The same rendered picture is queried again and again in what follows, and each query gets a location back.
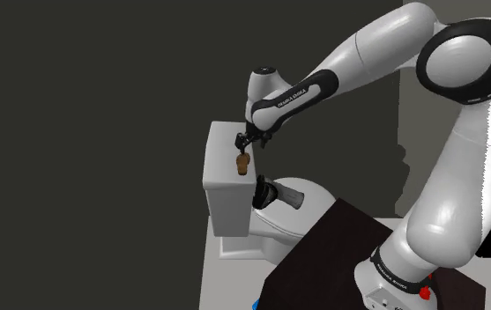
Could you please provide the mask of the small brown figure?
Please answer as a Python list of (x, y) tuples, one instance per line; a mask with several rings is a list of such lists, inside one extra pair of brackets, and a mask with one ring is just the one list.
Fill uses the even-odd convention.
[(249, 163), (250, 163), (250, 155), (247, 152), (240, 153), (236, 157), (237, 173), (241, 176), (246, 175), (248, 173)]

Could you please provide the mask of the black and grey flashlight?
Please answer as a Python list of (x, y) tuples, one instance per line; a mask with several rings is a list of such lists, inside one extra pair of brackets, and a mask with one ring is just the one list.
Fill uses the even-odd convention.
[(252, 207), (263, 210), (269, 204), (280, 200), (295, 210), (299, 210), (304, 202), (305, 195), (293, 188), (289, 188), (277, 181), (266, 178), (264, 175), (257, 176), (257, 184), (253, 195)]

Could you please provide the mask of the white toilet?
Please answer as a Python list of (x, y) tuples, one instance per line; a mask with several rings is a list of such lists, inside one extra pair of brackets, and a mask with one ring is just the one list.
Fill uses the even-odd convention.
[(321, 216), (336, 202), (324, 187), (296, 177), (271, 179), (305, 195), (299, 210), (276, 200), (263, 210), (252, 207), (257, 176), (250, 146), (248, 173), (239, 175), (234, 146), (243, 122), (211, 123), (205, 145), (203, 188), (213, 235), (220, 240), (219, 257), (227, 260), (266, 260), (279, 264)]

